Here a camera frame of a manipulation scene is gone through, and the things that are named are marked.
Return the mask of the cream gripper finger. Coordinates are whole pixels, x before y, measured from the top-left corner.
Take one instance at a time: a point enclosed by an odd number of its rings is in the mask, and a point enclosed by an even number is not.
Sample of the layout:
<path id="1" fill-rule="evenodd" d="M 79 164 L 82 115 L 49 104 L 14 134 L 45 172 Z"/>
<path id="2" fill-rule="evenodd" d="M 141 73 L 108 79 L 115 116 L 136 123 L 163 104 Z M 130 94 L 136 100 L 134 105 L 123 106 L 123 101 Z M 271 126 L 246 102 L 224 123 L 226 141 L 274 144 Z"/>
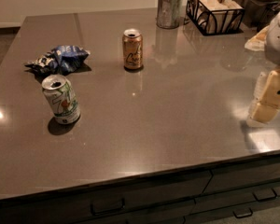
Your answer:
<path id="1" fill-rule="evenodd" d="M 249 107 L 247 124 L 267 124 L 280 111 L 280 66 L 261 72 Z"/>

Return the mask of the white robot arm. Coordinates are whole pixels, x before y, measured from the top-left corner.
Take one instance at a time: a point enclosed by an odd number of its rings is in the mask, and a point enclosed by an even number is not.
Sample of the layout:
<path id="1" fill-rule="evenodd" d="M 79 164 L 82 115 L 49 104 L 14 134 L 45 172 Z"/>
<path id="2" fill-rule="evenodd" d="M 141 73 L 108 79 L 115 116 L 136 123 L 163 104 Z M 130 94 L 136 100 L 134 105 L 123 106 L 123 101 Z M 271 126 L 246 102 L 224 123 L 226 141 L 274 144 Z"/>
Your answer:
<path id="1" fill-rule="evenodd" d="M 264 53 L 276 67 L 269 74 L 259 74 L 246 120 L 250 127 L 264 126 L 280 111 L 280 11 L 268 26 Z"/>

